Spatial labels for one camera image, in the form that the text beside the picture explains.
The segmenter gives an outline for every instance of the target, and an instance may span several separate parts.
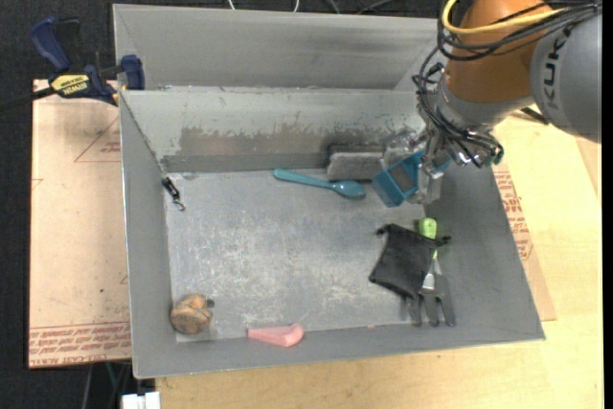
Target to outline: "pink object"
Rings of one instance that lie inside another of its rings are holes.
[[[247,337],[249,339],[256,339],[257,341],[283,346],[284,348],[298,344],[304,336],[305,332],[300,324],[247,330]]]

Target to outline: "plastic spoon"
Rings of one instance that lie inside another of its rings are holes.
[[[366,196],[366,190],[357,181],[329,182],[285,169],[274,169],[272,171],[272,175],[283,181],[290,181],[292,183],[307,184],[309,186],[317,186],[318,188],[334,190],[341,196],[349,199],[361,199]]]

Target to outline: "wooden table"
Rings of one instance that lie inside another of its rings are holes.
[[[603,407],[600,146],[519,115],[496,131],[556,309],[545,341],[160,378],[162,407]]]

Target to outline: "bin floor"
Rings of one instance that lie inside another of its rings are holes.
[[[366,198],[349,200],[269,171],[170,177],[186,206],[165,196],[172,298],[198,292],[215,302],[210,329],[178,341],[294,322],[310,331],[410,320],[400,298],[368,278],[385,245],[377,229],[414,229],[421,205],[386,208],[370,184]]]

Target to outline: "blue clamp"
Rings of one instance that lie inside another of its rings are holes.
[[[52,16],[43,19],[30,30],[30,39],[36,50],[51,61],[56,73],[62,73],[70,68],[71,62],[57,40],[55,23]]]
[[[143,63],[136,55],[126,55],[120,61],[127,77],[127,88],[132,90],[145,89],[145,72]]]

